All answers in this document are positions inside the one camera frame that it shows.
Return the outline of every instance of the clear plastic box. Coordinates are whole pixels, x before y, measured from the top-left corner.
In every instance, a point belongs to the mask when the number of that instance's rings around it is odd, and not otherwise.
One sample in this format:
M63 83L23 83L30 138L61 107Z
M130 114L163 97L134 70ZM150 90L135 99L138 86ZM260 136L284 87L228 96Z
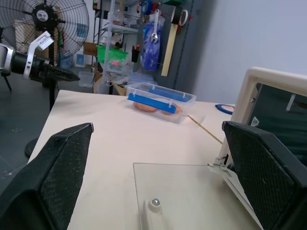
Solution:
M91 72L79 72L79 86L81 87L92 87L93 79L94 79L94 73Z
M195 95L145 82L127 85L126 88L128 100L132 101L130 108L177 124L189 115L196 101ZM144 112L136 103L150 106L150 112Z

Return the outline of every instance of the blue bag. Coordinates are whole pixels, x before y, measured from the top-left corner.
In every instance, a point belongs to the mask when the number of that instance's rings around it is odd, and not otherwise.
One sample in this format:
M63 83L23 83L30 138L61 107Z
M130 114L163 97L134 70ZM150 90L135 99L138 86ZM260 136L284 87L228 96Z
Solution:
M158 23L157 35L158 41L154 43L151 35L154 32L154 22L147 23L144 27L144 46L141 53L141 65L147 70L157 70L160 54L162 25Z

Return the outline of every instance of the white label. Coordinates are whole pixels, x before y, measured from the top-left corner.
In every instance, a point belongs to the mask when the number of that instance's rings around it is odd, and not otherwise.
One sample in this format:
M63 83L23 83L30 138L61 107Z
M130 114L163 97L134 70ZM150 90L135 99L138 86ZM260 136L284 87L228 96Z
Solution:
M234 112L235 108L231 105L222 105L221 106L223 109L230 111L230 112Z
M259 123L260 123L260 121L256 117L253 117L253 120L251 121L250 126L257 127L259 125Z
M36 16L41 22L46 22L48 20L48 14L45 11L39 10Z

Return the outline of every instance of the fan guard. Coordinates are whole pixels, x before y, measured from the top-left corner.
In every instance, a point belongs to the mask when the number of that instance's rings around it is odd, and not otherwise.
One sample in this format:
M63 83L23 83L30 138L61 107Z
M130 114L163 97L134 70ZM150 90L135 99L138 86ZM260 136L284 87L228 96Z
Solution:
M4 39L24 54L42 32L53 33L54 60L63 60L84 44L88 10L84 0L0 0L0 28ZM48 58L48 49L35 54Z

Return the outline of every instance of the white table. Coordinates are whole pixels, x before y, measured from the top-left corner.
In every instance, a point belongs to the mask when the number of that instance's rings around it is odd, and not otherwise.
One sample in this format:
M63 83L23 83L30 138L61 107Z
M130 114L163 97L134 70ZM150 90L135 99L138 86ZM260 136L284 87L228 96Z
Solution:
M207 129L220 142L224 141L225 133L222 131L223 121L230 121L231 115L223 113L215 108L219 103L198 102L191 109L191 117L201 126Z
M168 230L260 229L210 166L136 163L134 171L140 212L158 198ZM148 222L143 215L143 229Z
M70 230L138 229L134 162L206 165L219 153L221 144L188 117L177 125L131 110L128 103L122 96L59 92L30 161L53 134L94 124Z

